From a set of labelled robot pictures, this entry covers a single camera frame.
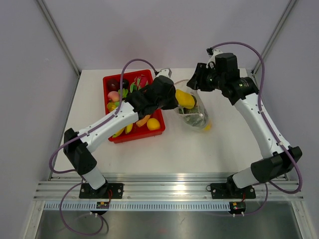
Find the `yellow mango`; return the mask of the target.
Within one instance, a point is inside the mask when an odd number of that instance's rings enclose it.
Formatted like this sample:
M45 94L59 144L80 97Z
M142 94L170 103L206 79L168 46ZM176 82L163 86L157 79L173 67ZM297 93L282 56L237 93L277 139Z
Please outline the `yellow mango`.
M175 97L176 97L176 99L178 101L178 104L181 107L184 107L186 109L194 108L195 99L194 99L194 97L191 94L186 93L186 92L184 92L182 90L176 90Z

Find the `clear zip top bag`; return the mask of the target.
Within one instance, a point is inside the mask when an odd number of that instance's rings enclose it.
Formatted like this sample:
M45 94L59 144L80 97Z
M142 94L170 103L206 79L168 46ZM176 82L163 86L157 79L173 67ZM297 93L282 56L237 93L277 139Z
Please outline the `clear zip top bag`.
M174 112L189 128L207 132L212 128L212 122L197 90L188 87L187 82L181 80L174 83L178 102Z

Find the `yellow pear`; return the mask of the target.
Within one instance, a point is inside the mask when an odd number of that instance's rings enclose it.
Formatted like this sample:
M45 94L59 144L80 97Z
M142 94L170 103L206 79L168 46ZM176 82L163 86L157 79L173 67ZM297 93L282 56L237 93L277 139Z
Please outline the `yellow pear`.
M212 128L212 123L211 122L208 122L206 127L203 129L204 131L210 131Z

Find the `netted green melon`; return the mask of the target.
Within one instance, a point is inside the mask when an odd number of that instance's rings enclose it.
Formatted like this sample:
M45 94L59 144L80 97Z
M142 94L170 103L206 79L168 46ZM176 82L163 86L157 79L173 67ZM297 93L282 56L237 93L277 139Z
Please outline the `netted green melon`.
M207 123L206 115L200 110L199 106L192 109L180 108L178 111L184 122L189 126L203 128Z

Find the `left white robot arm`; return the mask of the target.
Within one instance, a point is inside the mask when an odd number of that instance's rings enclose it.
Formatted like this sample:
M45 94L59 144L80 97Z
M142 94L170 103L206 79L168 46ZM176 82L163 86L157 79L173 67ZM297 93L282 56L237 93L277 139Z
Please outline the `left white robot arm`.
M96 198L103 198L109 183L98 169L92 152L124 127L152 115L158 109L171 110L177 106L174 82L169 75L158 73L150 85L129 94L115 110L99 121L79 132L68 129L64 133L63 152L90 186L90 192Z

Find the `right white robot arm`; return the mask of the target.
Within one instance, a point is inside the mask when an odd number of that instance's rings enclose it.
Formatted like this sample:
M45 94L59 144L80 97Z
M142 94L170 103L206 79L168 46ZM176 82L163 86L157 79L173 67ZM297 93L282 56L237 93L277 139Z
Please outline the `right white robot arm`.
M301 158L301 149L292 147L274 122L265 119L268 112L260 91L250 77L240 76L234 54L219 53L213 55L208 63L198 63L186 85L202 92L220 90L248 124L262 155L262 159L250 167L227 177L225 183L217 187L211 184L212 198L254 199L253 185L269 183L290 172Z

